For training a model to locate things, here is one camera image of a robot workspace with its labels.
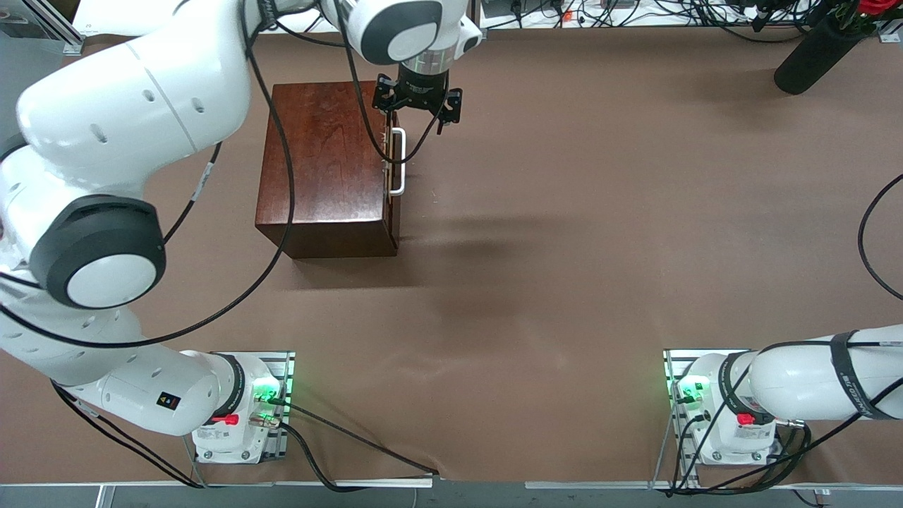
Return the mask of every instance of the white round joint cap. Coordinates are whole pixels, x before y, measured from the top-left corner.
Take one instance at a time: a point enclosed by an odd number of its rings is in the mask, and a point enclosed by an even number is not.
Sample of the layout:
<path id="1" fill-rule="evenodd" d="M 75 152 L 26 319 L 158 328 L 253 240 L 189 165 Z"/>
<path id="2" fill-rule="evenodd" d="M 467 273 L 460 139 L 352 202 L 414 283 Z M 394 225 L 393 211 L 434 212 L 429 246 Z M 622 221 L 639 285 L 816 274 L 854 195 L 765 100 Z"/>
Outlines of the white round joint cap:
<path id="1" fill-rule="evenodd" d="M 430 47 L 438 29 L 435 23 L 428 23 L 399 32 L 386 49 L 389 58 L 394 61 L 405 61 L 417 56 Z"/>
<path id="2" fill-rule="evenodd" d="M 91 261 L 69 279 L 66 292 L 80 306 L 122 306 L 143 295 L 157 277 L 154 264 L 135 254 Z"/>

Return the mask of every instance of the velcro strap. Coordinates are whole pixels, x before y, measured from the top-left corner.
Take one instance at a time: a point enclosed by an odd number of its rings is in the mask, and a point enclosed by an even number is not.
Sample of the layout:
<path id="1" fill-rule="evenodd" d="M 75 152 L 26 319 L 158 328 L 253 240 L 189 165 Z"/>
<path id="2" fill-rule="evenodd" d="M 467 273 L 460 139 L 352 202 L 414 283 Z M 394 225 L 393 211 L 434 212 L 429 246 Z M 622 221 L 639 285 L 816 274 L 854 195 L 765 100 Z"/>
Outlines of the velcro strap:
<path id="1" fill-rule="evenodd" d="M 862 388 L 862 384 L 859 383 L 859 378 L 856 377 L 856 371 L 852 367 L 852 358 L 850 358 L 849 341 L 857 332 L 859 330 L 837 334 L 831 339 L 831 363 L 834 365 L 837 381 L 841 383 L 841 387 L 847 397 L 850 398 L 853 407 L 863 417 L 868 419 L 896 419 L 871 405 L 869 396 Z"/>

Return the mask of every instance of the black vase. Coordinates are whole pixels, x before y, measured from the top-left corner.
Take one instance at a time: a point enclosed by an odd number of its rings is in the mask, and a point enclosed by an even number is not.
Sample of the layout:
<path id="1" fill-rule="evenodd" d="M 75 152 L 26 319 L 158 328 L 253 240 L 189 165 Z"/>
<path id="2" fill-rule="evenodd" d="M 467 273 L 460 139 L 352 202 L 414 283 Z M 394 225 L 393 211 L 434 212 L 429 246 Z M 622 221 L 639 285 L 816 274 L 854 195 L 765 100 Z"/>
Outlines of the black vase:
<path id="1" fill-rule="evenodd" d="M 841 33 L 837 18 L 827 15 L 777 68 L 775 84 L 794 95 L 805 92 L 866 37 Z"/>

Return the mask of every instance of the red button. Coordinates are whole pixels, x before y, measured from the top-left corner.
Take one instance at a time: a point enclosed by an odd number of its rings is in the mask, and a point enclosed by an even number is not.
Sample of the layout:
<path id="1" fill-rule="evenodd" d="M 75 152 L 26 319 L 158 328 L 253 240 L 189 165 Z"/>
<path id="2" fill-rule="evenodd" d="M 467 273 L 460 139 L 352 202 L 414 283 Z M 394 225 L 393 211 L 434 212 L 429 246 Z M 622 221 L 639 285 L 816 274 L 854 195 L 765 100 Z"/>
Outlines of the red button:
<path id="1" fill-rule="evenodd" d="M 752 425 L 756 423 L 756 417 L 750 415 L 749 413 L 741 413 L 737 415 L 737 423 L 741 425 Z"/>
<path id="2" fill-rule="evenodd" d="M 226 415 L 224 417 L 215 417 L 211 419 L 213 421 L 224 422 L 226 425 L 238 425 L 238 415 L 236 414 Z"/>

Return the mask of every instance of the gray floor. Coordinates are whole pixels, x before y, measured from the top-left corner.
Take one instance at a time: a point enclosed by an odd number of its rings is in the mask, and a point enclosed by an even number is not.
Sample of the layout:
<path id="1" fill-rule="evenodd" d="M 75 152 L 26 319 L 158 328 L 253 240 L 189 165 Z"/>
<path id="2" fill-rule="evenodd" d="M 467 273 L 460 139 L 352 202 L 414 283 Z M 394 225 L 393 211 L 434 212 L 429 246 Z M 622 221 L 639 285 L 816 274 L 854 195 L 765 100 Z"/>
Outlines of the gray floor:
<path id="1" fill-rule="evenodd" d="M 90 508 L 96 487 L 0 487 L 2 508 Z M 811 492 L 804 492 L 810 499 Z M 835 508 L 890 508 L 903 505 L 899 492 L 832 491 L 828 498 Z M 319 487 L 229 487 L 194 491 L 185 487 L 118 487 L 112 508 L 407 508 L 412 506 L 412 489 L 372 489 L 354 494 L 334 494 Z M 436 482 L 432 489 L 418 491 L 420 508 L 508 508 L 551 506 L 562 508 L 711 508 L 801 507 L 789 491 L 732 497 L 667 499 L 659 493 L 624 490 L 526 490 L 523 484 L 474 484 Z"/>

